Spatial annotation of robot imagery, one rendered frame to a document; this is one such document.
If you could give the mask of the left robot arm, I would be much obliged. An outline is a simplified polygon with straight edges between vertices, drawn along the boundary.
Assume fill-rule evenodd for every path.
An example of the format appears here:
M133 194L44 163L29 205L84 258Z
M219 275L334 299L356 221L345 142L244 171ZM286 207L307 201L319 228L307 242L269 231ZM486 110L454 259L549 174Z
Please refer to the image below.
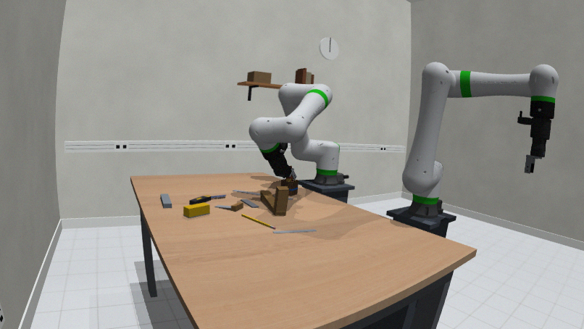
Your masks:
M435 160L435 153L447 98L524 96L555 103L558 83L556 70L547 64L517 75L449 70L440 62L426 65L417 129L402 174L404 187L413 193L408 213L421 218L443 213L438 199L443 165Z

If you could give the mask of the yellow rectangular block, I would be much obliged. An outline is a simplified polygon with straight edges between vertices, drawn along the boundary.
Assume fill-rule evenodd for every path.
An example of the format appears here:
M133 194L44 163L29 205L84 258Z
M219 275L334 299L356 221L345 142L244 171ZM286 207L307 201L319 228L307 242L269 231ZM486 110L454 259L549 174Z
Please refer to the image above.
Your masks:
M206 203L193 204L183 207L183 216L187 218L210 214L210 205Z

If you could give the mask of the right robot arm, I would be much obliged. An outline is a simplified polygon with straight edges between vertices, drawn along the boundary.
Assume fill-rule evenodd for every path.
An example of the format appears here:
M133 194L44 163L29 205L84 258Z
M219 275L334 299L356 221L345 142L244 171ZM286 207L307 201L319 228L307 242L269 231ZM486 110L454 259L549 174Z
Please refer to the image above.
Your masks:
M278 98L285 117L259 117L250 124L249 135L259 150L269 153L280 143L290 143L294 158L316 162L313 183L344 184L349 176L337 172L340 146L332 141L311 140L307 133L311 121L332 101L330 88L324 84L286 83L278 91Z

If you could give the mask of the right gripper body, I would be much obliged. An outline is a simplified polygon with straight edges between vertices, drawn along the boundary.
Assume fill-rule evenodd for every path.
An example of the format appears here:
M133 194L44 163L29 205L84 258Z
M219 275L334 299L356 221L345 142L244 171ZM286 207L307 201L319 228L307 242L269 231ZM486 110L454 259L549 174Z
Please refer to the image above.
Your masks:
M262 152L263 157L270 163L276 176L288 178L292 172L284 156L288 143L280 143L276 150L269 153Z

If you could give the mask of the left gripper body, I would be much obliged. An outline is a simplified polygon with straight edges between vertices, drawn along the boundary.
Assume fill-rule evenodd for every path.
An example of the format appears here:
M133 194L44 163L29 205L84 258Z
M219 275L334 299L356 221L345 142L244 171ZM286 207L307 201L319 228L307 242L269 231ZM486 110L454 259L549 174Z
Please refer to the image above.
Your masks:
M533 138L530 155L545 157L546 140L550 139L551 120L554 118L555 103L549 101L531 101L530 116L522 117L522 111L517 122L531 125L530 137Z

